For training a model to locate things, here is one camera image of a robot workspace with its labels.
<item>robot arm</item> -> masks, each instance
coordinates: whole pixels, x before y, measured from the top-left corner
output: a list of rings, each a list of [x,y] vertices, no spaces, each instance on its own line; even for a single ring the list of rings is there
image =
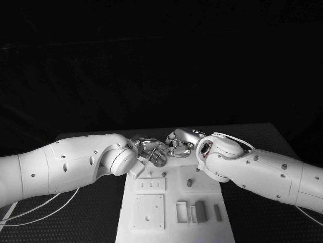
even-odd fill
[[[89,135],[2,157],[0,208],[30,197],[68,192],[108,174],[128,173],[136,179],[144,171],[138,156],[147,157],[156,166],[166,164],[163,146],[156,139],[130,140],[120,134]]]
[[[236,141],[218,132],[209,136],[199,134],[200,131],[177,129],[167,142],[176,139],[184,143],[184,137],[193,138],[195,147],[183,150],[195,150],[197,167],[210,178],[219,182],[232,180],[265,198],[323,214],[323,168],[259,149],[245,151]]]

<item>table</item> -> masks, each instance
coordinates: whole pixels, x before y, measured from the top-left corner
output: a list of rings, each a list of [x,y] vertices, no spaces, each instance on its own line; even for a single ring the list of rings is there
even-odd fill
[[[269,123],[218,126],[193,126],[210,134],[229,134],[255,148],[298,159],[282,135]],[[127,138],[148,134],[163,140],[174,128],[136,129],[59,134],[56,140],[120,133]],[[0,243],[10,242],[115,242],[125,176],[102,176],[82,187],[66,207],[42,221],[3,228]],[[62,206],[72,192],[63,193],[45,207],[13,220],[13,224],[29,222]],[[222,183],[222,195],[236,243],[242,242],[323,242],[323,227],[314,223],[292,205],[280,203],[242,190],[231,181]],[[29,198],[17,203],[16,215],[46,201],[52,196]],[[305,210],[323,223],[323,215]]]

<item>hole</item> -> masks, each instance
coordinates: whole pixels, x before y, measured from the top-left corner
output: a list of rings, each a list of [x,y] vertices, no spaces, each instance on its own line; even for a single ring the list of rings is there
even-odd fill
[[[68,170],[68,163],[63,164],[63,171]]]

